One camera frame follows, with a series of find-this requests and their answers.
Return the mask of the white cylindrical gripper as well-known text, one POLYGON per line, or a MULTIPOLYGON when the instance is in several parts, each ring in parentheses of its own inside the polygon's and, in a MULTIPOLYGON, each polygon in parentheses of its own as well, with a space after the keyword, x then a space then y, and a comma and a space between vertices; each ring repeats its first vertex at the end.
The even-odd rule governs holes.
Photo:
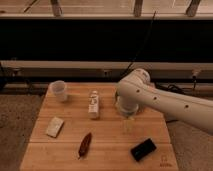
POLYGON ((132 115, 137 113, 139 105, 119 96, 116 101, 116 107, 119 113, 125 117, 123 119, 123 133, 131 133, 135 121, 132 115))

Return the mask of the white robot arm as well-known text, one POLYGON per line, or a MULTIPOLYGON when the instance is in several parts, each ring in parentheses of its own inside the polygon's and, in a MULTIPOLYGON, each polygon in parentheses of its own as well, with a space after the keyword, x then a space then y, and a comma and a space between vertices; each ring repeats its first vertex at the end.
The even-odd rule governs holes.
POLYGON ((125 116, 140 105, 153 108, 213 135, 213 101, 159 90, 150 85, 149 73, 138 68, 116 85, 118 109, 125 116))

